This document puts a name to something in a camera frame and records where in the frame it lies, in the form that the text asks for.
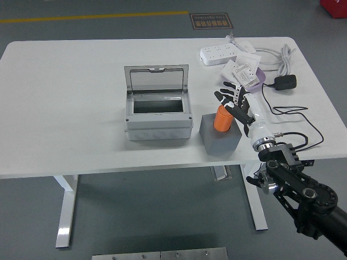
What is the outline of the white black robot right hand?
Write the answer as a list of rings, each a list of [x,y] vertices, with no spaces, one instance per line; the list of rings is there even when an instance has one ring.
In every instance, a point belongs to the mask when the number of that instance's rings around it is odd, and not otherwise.
[[[256,152],[275,145],[275,137],[266,127],[265,118],[255,96],[243,86],[224,82],[225,88],[215,91],[220,104],[243,124],[245,135],[250,138]]]

